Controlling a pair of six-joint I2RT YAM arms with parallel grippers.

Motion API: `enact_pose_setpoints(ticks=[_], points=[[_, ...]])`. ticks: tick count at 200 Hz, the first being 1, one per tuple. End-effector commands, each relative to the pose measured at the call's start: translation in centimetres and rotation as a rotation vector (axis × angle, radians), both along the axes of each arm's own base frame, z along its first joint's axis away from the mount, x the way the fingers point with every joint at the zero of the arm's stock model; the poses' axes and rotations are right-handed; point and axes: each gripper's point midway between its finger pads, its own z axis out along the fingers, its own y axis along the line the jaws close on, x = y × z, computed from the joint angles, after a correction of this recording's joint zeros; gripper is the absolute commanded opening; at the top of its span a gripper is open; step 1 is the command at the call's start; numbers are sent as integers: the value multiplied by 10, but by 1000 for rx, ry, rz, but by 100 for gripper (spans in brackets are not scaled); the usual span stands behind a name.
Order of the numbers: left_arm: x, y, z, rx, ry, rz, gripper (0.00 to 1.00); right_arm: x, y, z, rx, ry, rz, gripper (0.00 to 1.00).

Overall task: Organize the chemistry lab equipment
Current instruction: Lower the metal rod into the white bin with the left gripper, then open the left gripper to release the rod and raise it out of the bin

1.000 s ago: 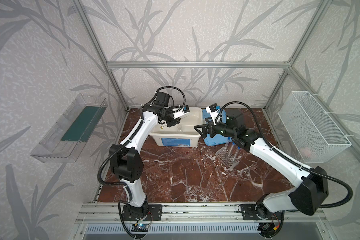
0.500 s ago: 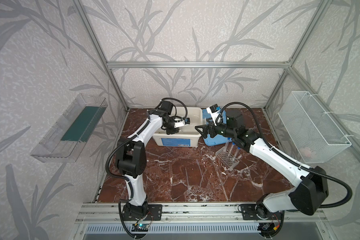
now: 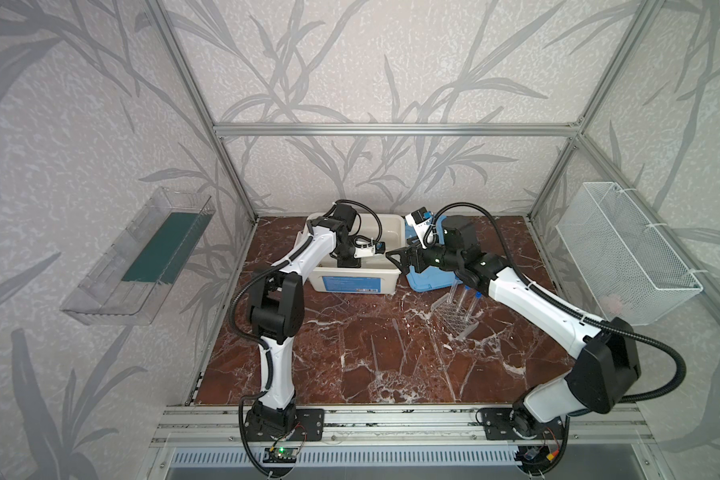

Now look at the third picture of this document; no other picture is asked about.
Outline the blue capped test tube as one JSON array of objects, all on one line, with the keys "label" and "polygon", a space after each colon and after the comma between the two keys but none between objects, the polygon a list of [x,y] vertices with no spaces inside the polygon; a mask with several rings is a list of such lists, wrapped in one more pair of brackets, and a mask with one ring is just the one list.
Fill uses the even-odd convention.
[{"label": "blue capped test tube", "polygon": [[458,287],[459,287],[458,282],[454,281],[454,283],[451,285],[451,288],[449,290],[448,297],[447,297],[447,302],[449,304],[453,304]]},{"label": "blue capped test tube", "polygon": [[462,292],[461,292],[461,294],[460,294],[460,296],[459,296],[459,298],[458,298],[458,301],[456,302],[456,311],[457,311],[457,312],[462,309],[463,304],[464,304],[464,301],[465,301],[465,299],[466,299],[466,297],[467,297],[467,295],[468,295],[468,293],[469,293],[469,290],[470,290],[469,287],[464,286],[464,288],[463,288],[463,290],[462,290]]},{"label": "blue capped test tube", "polygon": [[470,302],[470,304],[469,304],[469,306],[468,306],[468,308],[466,309],[466,312],[465,312],[465,317],[464,317],[464,319],[465,319],[466,321],[471,321],[471,320],[472,320],[473,314],[474,314],[474,312],[475,312],[475,310],[476,310],[476,308],[477,308],[477,305],[478,305],[479,302],[480,302],[481,297],[482,297],[482,295],[481,295],[480,292],[476,292],[476,293],[475,293],[473,299],[471,300],[471,302]]}]

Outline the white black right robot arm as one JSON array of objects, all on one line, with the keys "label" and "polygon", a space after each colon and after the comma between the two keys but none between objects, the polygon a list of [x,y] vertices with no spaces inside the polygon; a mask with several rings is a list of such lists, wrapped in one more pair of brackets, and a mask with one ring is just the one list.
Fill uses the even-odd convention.
[{"label": "white black right robot arm", "polygon": [[579,411],[610,412],[640,376],[631,327],[605,322],[562,300],[518,271],[509,258],[482,250],[473,223],[452,216],[436,223],[424,208],[405,217],[415,234],[408,246],[387,252],[401,271],[451,271],[468,288],[522,315],[573,358],[572,369],[527,391],[512,407],[523,436]]}]

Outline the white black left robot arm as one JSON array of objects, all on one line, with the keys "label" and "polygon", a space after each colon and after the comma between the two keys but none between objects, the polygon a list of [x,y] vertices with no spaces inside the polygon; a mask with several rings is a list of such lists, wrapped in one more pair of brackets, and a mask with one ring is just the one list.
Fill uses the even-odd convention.
[{"label": "white black left robot arm", "polygon": [[361,260],[382,254],[382,222],[357,201],[340,199],[327,213],[305,223],[294,247],[255,274],[241,293],[261,359],[260,392],[251,397],[251,421],[288,431],[296,422],[292,380],[293,341],[305,317],[304,283],[327,256],[339,267],[359,268]]}]

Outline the clear acrylic test tube rack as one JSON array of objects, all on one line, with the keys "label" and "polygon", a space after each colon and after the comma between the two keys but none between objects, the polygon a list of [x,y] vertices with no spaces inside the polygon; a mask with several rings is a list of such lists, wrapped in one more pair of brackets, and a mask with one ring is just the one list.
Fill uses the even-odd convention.
[{"label": "clear acrylic test tube rack", "polygon": [[430,312],[452,338],[464,340],[478,326],[477,308],[472,320],[466,321],[464,319],[465,312],[473,298],[469,302],[464,302],[462,309],[457,312],[456,303],[453,302],[453,304],[449,304],[447,297],[448,296],[445,295],[436,300],[431,306]]}]

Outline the white plastic storage bin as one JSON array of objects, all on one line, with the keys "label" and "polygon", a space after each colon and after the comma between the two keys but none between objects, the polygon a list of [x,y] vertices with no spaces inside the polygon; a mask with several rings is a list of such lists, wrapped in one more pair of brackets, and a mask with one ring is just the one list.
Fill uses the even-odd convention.
[{"label": "white plastic storage bin", "polygon": [[[381,241],[387,250],[406,245],[405,221],[400,215],[379,214],[382,225]],[[383,294],[396,291],[400,270],[383,254],[362,258],[358,268],[339,268],[337,261],[324,257],[308,276],[312,287],[323,293]]]}]

